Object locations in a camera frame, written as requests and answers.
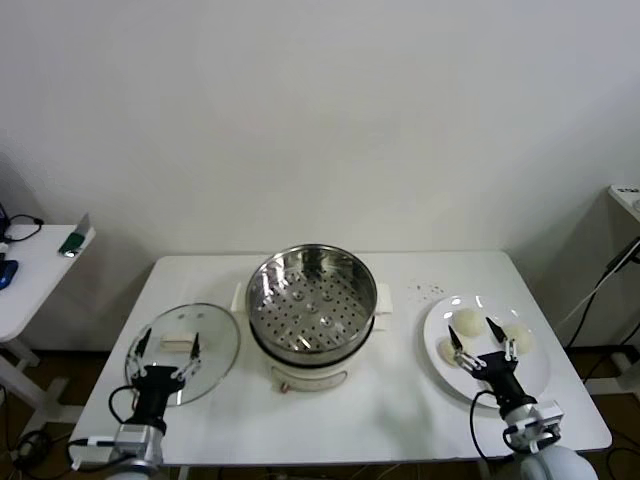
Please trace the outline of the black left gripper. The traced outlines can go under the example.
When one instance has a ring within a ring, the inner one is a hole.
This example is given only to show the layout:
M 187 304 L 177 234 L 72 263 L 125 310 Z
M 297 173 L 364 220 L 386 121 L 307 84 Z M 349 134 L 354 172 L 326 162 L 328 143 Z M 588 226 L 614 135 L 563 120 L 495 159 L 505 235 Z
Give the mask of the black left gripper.
M 190 380 L 201 368 L 199 334 L 192 342 L 189 361 L 181 368 L 172 366 L 148 366 L 143 363 L 144 353 L 151 337 L 151 329 L 133 342 L 125 360 L 125 376 L 132 380 L 138 393 L 130 423 L 134 425 L 165 426 L 164 413 L 169 397 L 183 389 L 183 382 Z

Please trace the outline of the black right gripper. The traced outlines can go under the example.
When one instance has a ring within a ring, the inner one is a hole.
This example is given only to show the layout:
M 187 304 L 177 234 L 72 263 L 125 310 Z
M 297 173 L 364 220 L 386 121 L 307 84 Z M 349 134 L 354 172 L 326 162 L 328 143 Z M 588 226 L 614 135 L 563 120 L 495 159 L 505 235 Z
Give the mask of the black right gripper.
M 517 409 L 525 405 L 536 404 L 537 399 L 524 391 L 514 375 L 518 365 L 515 340 L 508 337 L 504 329 L 491 318 L 486 317 L 486 322 L 502 346 L 502 350 L 480 355 L 478 360 L 482 362 L 482 365 L 477 369 L 476 360 L 464 350 L 460 338 L 449 326 L 454 360 L 462 369 L 472 371 L 473 378 L 484 381 L 491 386 L 500 409 Z

